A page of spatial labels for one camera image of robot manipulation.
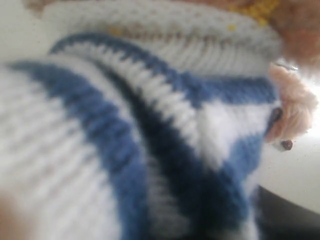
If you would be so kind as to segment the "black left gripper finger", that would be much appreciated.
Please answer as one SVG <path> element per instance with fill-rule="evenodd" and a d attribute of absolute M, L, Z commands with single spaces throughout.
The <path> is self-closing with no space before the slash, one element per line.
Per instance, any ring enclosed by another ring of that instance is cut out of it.
<path fill-rule="evenodd" d="M 262 240 L 320 240 L 320 214 L 262 186 L 250 196 Z"/>

